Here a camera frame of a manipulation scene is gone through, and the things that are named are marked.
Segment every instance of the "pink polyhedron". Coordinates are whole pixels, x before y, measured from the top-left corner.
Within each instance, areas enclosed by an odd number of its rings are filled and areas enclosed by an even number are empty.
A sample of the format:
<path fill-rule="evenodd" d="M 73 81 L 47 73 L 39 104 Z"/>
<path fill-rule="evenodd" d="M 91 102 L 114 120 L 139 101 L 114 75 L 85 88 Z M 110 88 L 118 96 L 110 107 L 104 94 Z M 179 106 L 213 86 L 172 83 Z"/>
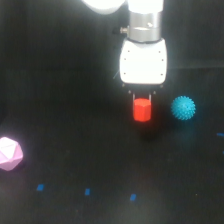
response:
<path fill-rule="evenodd" d="M 3 137 L 0 139 L 0 168 L 6 171 L 14 169 L 23 159 L 18 142 Z"/>

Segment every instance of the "dark background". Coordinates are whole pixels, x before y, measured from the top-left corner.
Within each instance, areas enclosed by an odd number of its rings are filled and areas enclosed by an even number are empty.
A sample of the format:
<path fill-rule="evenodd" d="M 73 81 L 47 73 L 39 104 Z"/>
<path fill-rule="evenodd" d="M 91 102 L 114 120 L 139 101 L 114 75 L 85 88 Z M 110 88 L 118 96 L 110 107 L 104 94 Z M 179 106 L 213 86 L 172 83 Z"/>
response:
<path fill-rule="evenodd" d="M 139 124 L 113 79 L 127 6 L 102 16 L 78 0 L 0 0 L 0 135 L 24 152 L 0 172 L 0 223 L 223 224 L 223 10 L 165 0 L 167 80 Z M 170 114 L 180 95 L 195 101 L 191 121 Z"/>

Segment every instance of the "pink geometric block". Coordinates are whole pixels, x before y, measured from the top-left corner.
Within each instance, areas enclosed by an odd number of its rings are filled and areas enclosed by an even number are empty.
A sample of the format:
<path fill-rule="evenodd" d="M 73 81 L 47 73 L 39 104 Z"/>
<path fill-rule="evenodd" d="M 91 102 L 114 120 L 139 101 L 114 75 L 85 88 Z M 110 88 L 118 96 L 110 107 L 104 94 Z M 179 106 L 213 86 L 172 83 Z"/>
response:
<path fill-rule="evenodd" d="M 9 138 L 0 139 L 0 168 L 6 171 L 14 169 L 23 159 L 18 142 Z"/>

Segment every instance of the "red cube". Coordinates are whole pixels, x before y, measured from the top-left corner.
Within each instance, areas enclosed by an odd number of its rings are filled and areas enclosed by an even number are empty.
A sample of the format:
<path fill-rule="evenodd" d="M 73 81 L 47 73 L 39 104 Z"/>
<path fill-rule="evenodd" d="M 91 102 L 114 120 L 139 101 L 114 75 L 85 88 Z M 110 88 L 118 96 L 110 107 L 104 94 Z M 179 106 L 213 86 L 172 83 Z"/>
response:
<path fill-rule="evenodd" d="M 134 119 L 146 122 L 151 119 L 151 101 L 148 99 L 134 100 Z"/>

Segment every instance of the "spiky ball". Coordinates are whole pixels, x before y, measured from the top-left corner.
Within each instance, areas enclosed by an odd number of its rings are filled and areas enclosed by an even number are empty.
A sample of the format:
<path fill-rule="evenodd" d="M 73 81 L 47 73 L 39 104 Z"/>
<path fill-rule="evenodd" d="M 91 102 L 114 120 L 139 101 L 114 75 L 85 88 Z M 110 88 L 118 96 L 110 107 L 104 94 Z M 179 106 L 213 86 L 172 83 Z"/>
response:
<path fill-rule="evenodd" d="M 191 119 L 196 111 L 194 101 L 186 96 L 177 97 L 171 106 L 174 117 L 186 121 Z"/>

